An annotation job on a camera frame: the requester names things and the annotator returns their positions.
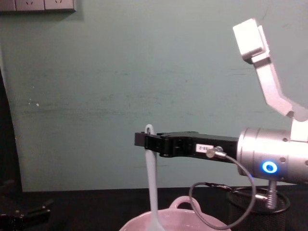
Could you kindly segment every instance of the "cable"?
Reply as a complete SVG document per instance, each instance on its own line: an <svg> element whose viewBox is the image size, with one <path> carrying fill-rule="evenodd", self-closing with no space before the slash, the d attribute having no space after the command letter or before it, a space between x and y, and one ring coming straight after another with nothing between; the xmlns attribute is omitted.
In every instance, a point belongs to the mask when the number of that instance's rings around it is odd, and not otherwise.
<svg viewBox="0 0 308 231"><path fill-rule="evenodd" d="M207 220L205 220L203 218L203 216L200 214L200 212L196 209L194 203L193 203L193 190L196 186L198 185L206 185L206 182L198 182L198 183L195 183L194 185L192 185L192 187L189 189L189 198L190 198L190 202L191 202L191 206L194 210L194 212L196 213L197 217L204 223L206 224L208 227L211 227L212 229L215 229L215 230L227 230L227 229L231 229L233 228L234 226L238 225L239 223L241 223L248 215L249 213L251 212L254 204L255 204L255 201L256 201L256 193L257 193L257 189L256 189L256 186L254 184L254 179L253 177L250 175L250 173L248 172L248 170L241 164L239 163L237 160L233 159L232 157L230 156L224 156L224 158L232 161L233 163L235 163L238 167L240 167L243 172L246 174L246 176L248 177L249 181L250 181L250 184L251 184L251 187L252 187L252 194L251 194L251 201L250 201L250 204L247 208L247 210L243 213L243 215L238 218L235 222L233 222L232 224L230 225L226 225L226 226L215 226L215 225L212 225L211 223L209 223Z"/></svg>

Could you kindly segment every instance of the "black table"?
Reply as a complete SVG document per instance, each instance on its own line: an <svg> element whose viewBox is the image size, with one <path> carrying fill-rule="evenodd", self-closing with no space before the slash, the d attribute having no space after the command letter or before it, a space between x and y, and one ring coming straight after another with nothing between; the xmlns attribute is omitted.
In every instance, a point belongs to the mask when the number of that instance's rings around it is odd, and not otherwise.
<svg viewBox="0 0 308 231"><path fill-rule="evenodd" d="M188 188L158 190L159 209L188 194ZM308 231L308 186L279 186L288 196L287 231ZM213 188L197 188L194 197L202 211L228 223L226 193ZM48 224L27 231L118 231L128 220L150 210L148 189L95 190L69 192L26 192L16 198L24 207L42 204L48 199L54 204Z"/></svg>

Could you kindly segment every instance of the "mesh pen holder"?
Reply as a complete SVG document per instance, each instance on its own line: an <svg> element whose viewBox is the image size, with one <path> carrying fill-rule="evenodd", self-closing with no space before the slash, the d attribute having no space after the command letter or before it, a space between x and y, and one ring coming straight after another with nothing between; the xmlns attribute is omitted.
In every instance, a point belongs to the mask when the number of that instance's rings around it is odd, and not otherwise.
<svg viewBox="0 0 308 231"><path fill-rule="evenodd" d="M251 193L251 188L238 188L237 191ZM258 188L257 193L266 194L267 189ZM231 223L245 212L251 198L229 192L227 199L229 201L229 223ZM289 207L289 199L281 193L277 193L275 209L267 209L265 202L256 200L249 216L232 231L284 231L286 211Z"/></svg>

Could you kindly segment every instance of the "bowl handle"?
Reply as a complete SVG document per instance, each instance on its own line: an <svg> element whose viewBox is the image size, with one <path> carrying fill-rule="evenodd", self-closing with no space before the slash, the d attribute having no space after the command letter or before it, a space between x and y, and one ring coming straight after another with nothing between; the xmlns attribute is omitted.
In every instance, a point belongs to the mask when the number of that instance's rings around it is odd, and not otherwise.
<svg viewBox="0 0 308 231"><path fill-rule="evenodd" d="M196 206L196 208L198 209L198 211L201 212L201 207L199 205L199 203L197 202L196 199L192 199L194 205ZM178 208L180 204L182 203L191 203L190 199L189 199L189 196L180 196L178 197L177 199L175 199L172 204L170 205L169 208Z"/></svg>

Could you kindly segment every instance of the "pink bowl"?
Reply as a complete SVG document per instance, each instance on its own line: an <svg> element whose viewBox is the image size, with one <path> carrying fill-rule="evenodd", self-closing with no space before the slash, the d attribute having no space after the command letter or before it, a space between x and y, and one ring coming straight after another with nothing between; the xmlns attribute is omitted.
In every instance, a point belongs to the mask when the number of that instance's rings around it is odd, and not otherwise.
<svg viewBox="0 0 308 231"><path fill-rule="evenodd" d="M178 206L182 203L189 203L188 196L181 196L175 199L169 208L159 210L158 216L160 223L166 231L216 231L205 225L195 214L194 211L188 209L179 209ZM201 212L199 203L194 199L194 204ZM203 217L213 225L225 226L220 220L203 214ZM138 217L127 222L120 231L146 231L150 223L151 212L146 212Z"/></svg>

